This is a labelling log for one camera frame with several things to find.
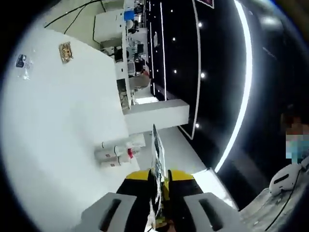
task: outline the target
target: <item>white floor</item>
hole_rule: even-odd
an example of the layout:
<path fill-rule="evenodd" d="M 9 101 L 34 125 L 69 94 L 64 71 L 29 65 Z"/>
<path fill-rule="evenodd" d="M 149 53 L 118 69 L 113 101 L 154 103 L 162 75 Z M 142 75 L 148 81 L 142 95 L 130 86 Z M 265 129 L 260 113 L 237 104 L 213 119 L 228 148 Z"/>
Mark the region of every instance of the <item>white floor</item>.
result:
<path fill-rule="evenodd" d="M 49 22 L 53 21 L 57 17 L 65 14 L 66 12 L 81 6 L 90 0 L 62 0 L 56 6 L 54 6 L 49 11 L 45 12 L 42 16 L 41 22 L 45 26 Z M 106 11 L 121 9 L 123 7 L 123 0 L 116 0 L 114 2 L 104 3 L 104 8 Z M 51 24 L 48 29 L 52 29 L 61 33 L 67 29 L 70 23 L 75 19 L 77 14 L 79 13 L 80 9 L 68 14 L 67 16 L 61 18 L 60 20 L 56 21 L 55 23 Z M 88 6 L 86 6 L 83 11 L 79 14 L 76 21 L 72 24 L 70 29 L 67 31 L 67 35 L 72 36 L 89 46 L 99 49 L 99 44 L 97 44 L 92 39 L 93 35 L 93 25 L 94 25 L 94 17 L 97 14 L 104 12 L 101 2 L 95 2 Z"/>

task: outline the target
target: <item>white cabinet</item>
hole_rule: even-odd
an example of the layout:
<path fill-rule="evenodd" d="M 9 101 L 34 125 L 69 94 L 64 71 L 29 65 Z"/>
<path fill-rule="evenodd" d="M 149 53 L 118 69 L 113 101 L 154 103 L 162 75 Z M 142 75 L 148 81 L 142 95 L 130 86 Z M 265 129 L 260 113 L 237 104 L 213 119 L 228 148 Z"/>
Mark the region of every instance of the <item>white cabinet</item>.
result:
<path fill-rule="evenodd" d="M 123 30 L 126 30 L 123 9 L 96 15 L 94 39 L 97 42 L 121 38 Z"/>

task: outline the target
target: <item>white pillar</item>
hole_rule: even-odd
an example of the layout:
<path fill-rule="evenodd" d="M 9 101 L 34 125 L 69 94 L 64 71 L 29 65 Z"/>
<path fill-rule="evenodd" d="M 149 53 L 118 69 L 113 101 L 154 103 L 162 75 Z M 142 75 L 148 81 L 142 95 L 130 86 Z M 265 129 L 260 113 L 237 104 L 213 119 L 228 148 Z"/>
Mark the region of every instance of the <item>white pillar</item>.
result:
<path fill-rule="evenodd" d="M 124 111 L 129 134 L 151 131 L 153 124 L 163 129 L 188 123 L 189 105 L 180 99 L 133 105 Z"/>

